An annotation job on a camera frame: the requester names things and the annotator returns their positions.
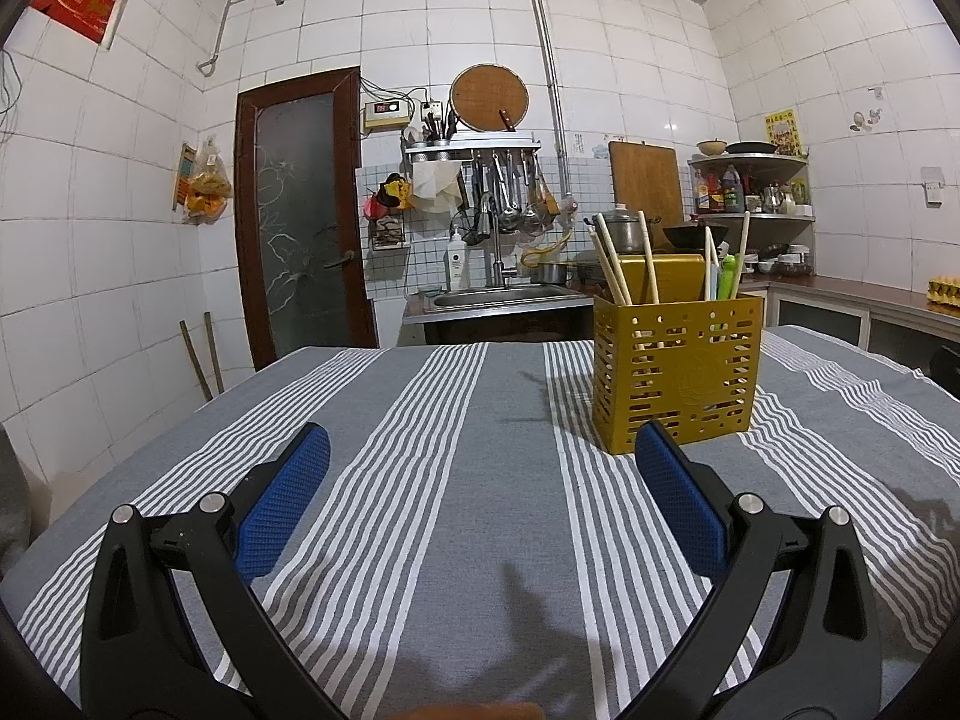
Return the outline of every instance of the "metal screw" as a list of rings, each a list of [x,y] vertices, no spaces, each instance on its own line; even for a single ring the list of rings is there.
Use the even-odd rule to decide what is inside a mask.
[[[736,503],[747,514],[760,514],[763,511],[763,499],[760,495],[745,493],[737,498]]]
[[[830,507],[830,511],[827,512],[827,515],[837,525],[846,525],[848,522],[850,522],[850,513],[842,506]]]
[[[226,503],[227,498],[224,498],[221,493],[207,493],[203,498],[200,498],[200,511],[214,514],[214,512],[219,512]]]
[[[133,506],[128,503],[118,506],[113,510],[113,514],[110,516],[117,525],[123,525],[125,522],[130,522],[133,519]]]

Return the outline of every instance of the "rectangular cutting board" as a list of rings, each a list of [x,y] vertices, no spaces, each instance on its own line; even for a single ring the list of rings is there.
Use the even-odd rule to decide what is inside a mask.
[[[647,218],[662,217],[652,228],[650,242],[654,250],[673,251],[662,230],[683,224],[677,153],[662,146],[611,141],[610,162],[614,200]]]

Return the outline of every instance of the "door handle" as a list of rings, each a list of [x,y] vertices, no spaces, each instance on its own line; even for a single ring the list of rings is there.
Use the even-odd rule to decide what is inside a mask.
[[[354,250],[352,249],[347,250],[344,252],[344,256],[341,257],[339,260],[335,260],[332,263],[323,264],[323,269],[325,271],[330,271],[330,269],[342,268],[348,262],[352,262],[356,257],[357,257],[357,253]]]

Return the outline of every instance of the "blue gripper pad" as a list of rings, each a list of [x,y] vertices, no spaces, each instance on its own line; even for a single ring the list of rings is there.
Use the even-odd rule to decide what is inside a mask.
[[[637,430],[637,468],[690,570],[716,583],[727,574],[727,529],[683,466],[680,448],[658,427],[647,422]]]
[[[330,436],[315,427],[296,447],[237,528],[233,563],[249,584],[269,574],[330,468]]]

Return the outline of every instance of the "gray tablecloth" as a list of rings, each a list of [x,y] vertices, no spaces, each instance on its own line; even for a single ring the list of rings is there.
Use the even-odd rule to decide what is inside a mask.
[[[767,332],[749,432],[685,450],[777,511],[853,513],[877,597],[887,697],[960,597],[957,402],[916,372],[798,328]],[[592,346],[304,349],[205,406],[80,498],[0,584],[44,667],[78,698],[80,621],[120,503],[187,509],[277,456],[305,420],[329,474],[254,589],[351,717],[527,699],[616,715],[709,591],[630,457],[590,424]],[[184,603],[216,676],[240,685]],[[769,627],[765,603],[728,685]]]

